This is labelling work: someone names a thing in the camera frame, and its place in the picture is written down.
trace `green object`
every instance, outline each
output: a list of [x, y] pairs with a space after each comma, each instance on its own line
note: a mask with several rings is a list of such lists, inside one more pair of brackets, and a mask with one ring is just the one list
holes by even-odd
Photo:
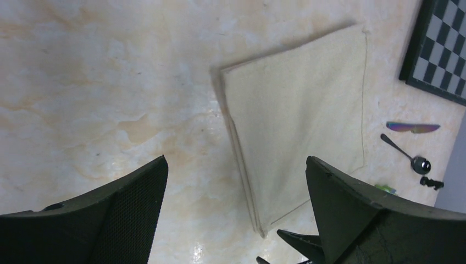
[[386, 191], [386, 192], [389, 193], [389, 194], [394, 194], [394, 195], [398, 196], [398, 195], [396, 194], [396, 190], [395, 190], [394, 188], [392, 188], [392, 187], [386, 185], [386, 184], [385, 184], [385, 185], [375, 184], [375, 187], [378, 188], [378, 189], [380, 189], [380, 190], [382, 190], [382, 191]]

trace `folded towel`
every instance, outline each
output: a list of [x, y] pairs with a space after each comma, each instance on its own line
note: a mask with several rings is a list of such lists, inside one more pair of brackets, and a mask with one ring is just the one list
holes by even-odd
[[309, 201], [306, 158], [364, 166], [361, 25], [222, 71], [253, 228], [262, 237]]

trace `chessboard frame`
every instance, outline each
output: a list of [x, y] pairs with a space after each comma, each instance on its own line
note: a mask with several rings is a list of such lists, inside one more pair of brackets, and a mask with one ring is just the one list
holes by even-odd
[[445, 0], [423, 0], [419, 9], [419, 14], [411, 35], [406, 55], [402, 64], [399, 79], [405, 81], [407, 85], [429, 92], [431, 94], [443, 97], [447, 100], [459, 103], [466, 106], [466, 99], [450, 93], [440, 87], [433, 86], [422, 80], [416, 79], [414, 75], [415, 66], [420, 57], [426, 33], [428, 30], [431, 17], [434, 15], [434, 10], [439, 1]]

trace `checkered board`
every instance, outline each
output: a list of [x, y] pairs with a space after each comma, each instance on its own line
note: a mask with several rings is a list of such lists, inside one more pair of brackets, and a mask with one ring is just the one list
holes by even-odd
[[466, 0], [423, 0], [400, 80], [466, 106]]

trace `black spoon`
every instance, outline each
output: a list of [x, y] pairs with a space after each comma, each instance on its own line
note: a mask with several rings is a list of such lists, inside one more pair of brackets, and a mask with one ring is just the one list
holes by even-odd
[[431, 165], [430, 165], [430, 162], [426, 158], [421, 157], [421, 156], [415, 156], [414, 158], [411, 158], [410, 155], [408, 155], [401, 148], [399, 148], [395, 143], [393, 143], [393, 141], [391, 141], [391, 139], [389, 139], [387, 135], [381, 134], [380, 138], [383, 141], [385, 141], [387, 144], [389, 144], [390, 146], [396, 148], [399, 152], [403, 153], [406, 157], [408, 157], [409, 160], [411, 161], [411, 168], [413, 168], [413, 170], [416, 173], [419, 173], [421, 175], [429, 173], [431, 169]]

